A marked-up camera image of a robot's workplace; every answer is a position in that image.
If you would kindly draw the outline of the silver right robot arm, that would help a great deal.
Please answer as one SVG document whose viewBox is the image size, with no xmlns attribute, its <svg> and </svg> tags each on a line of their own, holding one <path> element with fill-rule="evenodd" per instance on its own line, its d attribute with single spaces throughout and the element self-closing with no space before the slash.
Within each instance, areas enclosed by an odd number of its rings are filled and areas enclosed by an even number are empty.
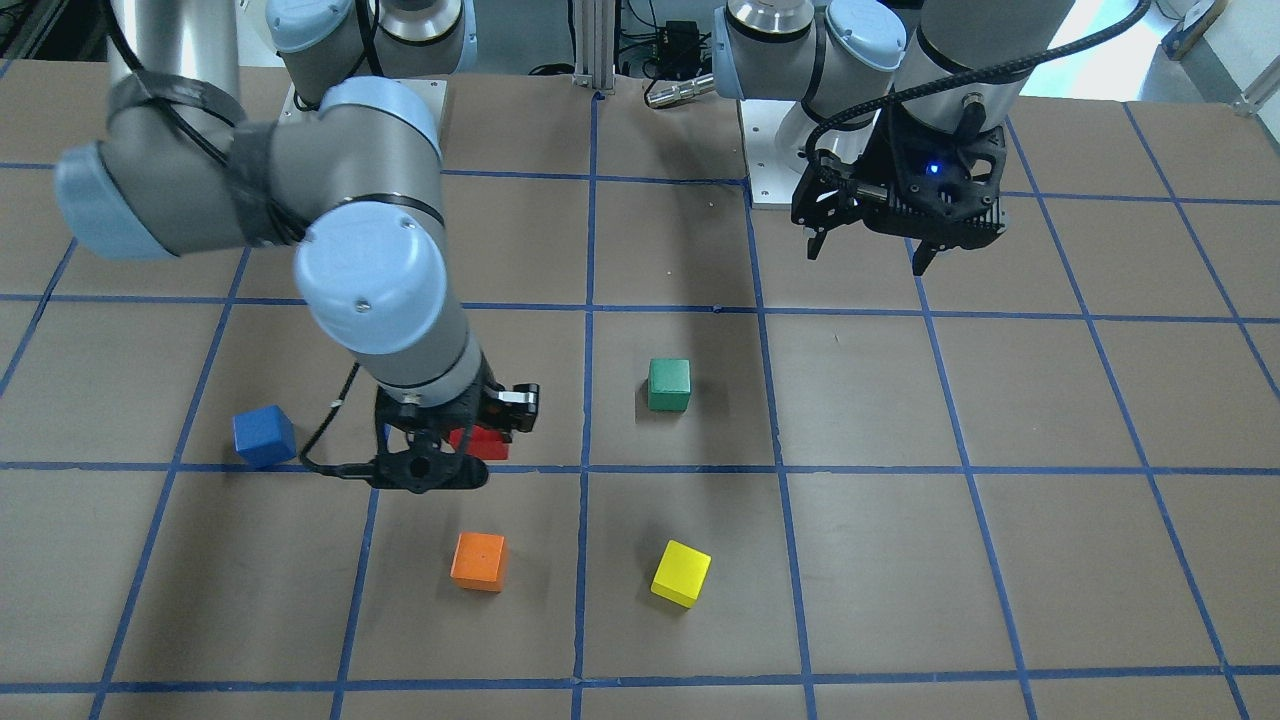
<svg viewBox="0 0 1280 720">
<path fill-rule="evenodd" d="M 315 322 L 370 374 L 390 424 L 509 439 L 535 384 L 498 383 L 445 264 L 443 151 L 420 96 L 472 55 L 466 1 L 270 1 L 300 120 L 252 122 L 220 1 L 104 1 L 108 137 L 54 172 L 61 215 L 101 258 L 294 249 Z"/>
</svg>

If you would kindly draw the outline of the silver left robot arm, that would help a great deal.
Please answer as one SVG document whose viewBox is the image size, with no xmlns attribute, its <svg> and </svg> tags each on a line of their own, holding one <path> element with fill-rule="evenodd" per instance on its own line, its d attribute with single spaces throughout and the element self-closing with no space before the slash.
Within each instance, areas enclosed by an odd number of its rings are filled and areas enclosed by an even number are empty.
<svg viewBox="0 0 1280 720">
<path fill-rule="evenodd" d="M 911 270 L 1006 229 L 1004 128 L 1029 70 L 924 97 L 902 91 L 1044 51 L 1069 1 L 727 1 L 712 74 L 739 102 L 749 184 L 804 228 L 806 256 L 842 225 L 916 241 Z"/>
</svg>

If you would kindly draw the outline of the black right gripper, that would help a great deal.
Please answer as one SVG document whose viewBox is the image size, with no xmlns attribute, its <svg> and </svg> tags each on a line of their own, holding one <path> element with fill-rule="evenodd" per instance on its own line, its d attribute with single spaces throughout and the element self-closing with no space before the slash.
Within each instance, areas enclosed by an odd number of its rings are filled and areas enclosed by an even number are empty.
<svg viewBox="0 0 1280 720">
<path fill-rule="evenodd" d="M 474 443 L 511 445 L 513 434 L 532 432 L 540 406 L 541 387 L 538 383 L 507 388 L 485 377 L 474 382 L 462 395 L 434 407 L 397 401 L 379 389 L 375 420 L 406 433 L 413 441 L 425 439 L 434 445 L 445 442 L 453 448 L 458 448 L 461 442 L 453 441 L 451 436 L 465 430 L 471 433 Z"/>
</svg>

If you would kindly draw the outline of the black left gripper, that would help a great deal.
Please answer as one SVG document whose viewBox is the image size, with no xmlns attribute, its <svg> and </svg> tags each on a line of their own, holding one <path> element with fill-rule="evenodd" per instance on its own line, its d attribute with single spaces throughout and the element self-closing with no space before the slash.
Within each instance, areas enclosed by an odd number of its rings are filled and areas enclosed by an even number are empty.
<svg viewBox="0 0 1280 720">
<path fill-rule="evenodd" d="M 790 113 L 790 167 L 799 173 L 790 201 L 790 220 L 806 234 L 806 260 L 815 261 L 827 234 L 867 222 L 888 202 L 888 181 L 876 167 L 882 145 L 881 113 L 833 128 L 809 152 L 806 142 L 820 118 L 808 110 Z M 911 254 L 911 273 L 925 274 L 943 246 L 922 240 Z"/>
</svg>

